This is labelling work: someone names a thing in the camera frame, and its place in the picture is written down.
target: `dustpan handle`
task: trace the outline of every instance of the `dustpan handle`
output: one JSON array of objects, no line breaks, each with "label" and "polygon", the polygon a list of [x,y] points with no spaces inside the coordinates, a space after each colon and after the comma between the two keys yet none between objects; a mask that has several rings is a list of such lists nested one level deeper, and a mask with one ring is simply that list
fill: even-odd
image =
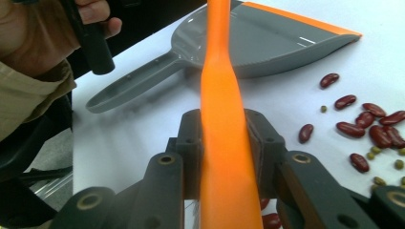
[{"label": "dustpan handle", "polygon": [[158,85],[187,63],[174,52],[163,54],[110,84],[92,97],[86,108],[92,113],[111,110]]}]

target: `green pea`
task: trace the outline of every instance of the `green pea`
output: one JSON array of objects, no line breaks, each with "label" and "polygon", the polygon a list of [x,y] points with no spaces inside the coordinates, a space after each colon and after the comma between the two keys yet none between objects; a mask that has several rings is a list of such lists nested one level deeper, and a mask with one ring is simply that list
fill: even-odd
[{"label": "green pea", "polygon": [[370,187],[370,191],[373,192],[379,185],[373,184],[372,187]]},{"label": "green pea", "polygon": [[395,163],[394,163],[394,167],[395,167],[397,170],[403,169],[403,168],[404,168],[404,161],[403,161],[403,160],[400,160],[400,159],[396,160]]},{"label": "green pea", "polygon": [[375,154],[373,154],[373,153],[367,153],[367,154],[366,154],[366,157],[367,157],[368,160],[373,160],[373,159],[375,158]]},{"label": "green pea", "polygon": [[382,179],[381,177],[374,177],[374,184],[379,185],[379,186],[385,186],[387,185],[387,183],[385,182],[384,179]]},{"label": "green pea", "polygon": [[379,153],[381,153],[381,149],[376,146],[372,146],[372,152],[378,155]]},{"label": "green pea", "polygon": [[399,149],[398,154],[401,156],[405,156],[405,148]]},{"label": "green pea", "polygon": [[323,105],[321,106],[321,113],[325,113],[328,110],[328,107]]}]

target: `black handle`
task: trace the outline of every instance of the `black handle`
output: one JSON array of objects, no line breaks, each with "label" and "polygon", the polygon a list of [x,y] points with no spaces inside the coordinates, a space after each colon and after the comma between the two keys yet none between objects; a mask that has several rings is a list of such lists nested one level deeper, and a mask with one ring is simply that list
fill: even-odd
[{"label": "black handle", "polygon": [[76,38],[94,74],[106,74],[115,67],[99,23],[83,25],[74,0],[61,0]]}]

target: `finger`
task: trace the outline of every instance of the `finger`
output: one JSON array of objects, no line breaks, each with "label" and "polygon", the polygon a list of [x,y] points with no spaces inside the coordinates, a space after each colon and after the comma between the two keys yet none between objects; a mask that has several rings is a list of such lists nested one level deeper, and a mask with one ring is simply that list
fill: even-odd
[{"label": "finger", "polygon": [[106,38],[109,38],[119,34],[122,27],[122,21],[116,17],[113,17],[106,22],[102,22],[101,25],[104,27],[104,34]]},{"label": "finger", "polygon": [[110,15],[110,7],[106,1],[95,1],[85,6],[78,6],[83,24],[105,21]]},{"label": "finger", "polygon": [[7,16],[11,10],[12,1],[0,0],[0,19]]},{"label": "finger", "polygon": [[105,0],[75,0],[75,3],[79,6],[85,6],[94,2],[105,1]]}]

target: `orange dustpan edge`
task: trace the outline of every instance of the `orange dustpan edge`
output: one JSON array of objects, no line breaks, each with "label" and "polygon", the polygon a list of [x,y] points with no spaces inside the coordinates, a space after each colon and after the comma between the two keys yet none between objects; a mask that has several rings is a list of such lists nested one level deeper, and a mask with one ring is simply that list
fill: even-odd
[{"label": "orange dustpan edge", "polygon": [[279,10],[279,9],[275,9],[272,7],[268,7],[268,6],[263,6],[257,3],[252,3],[252,2],[244,2],[242,5],[247,6],[247,7],[252,7],[255,9],[259,9],[259,10],[265,10],[268,12],[272,12],[275,14],[279,14],[281,16],[296,20],[296,21],[300,21],[302,23],[311,25],[313,27],[325,30],[325,31],[330,31],[332,33],[338,34],[338,35],[343,35],[343,34],[353,34],[353,35],[358,35],[358,36],[362,36],[362,34],[360,32],[357,31],[350,31],[341,27],[337,27],[334,26],[332,24],[328,24],[322,21],[318,21],[306,16],[302,16],[299,14],[295,14],[289,11],[285,11],[285,10]]}]

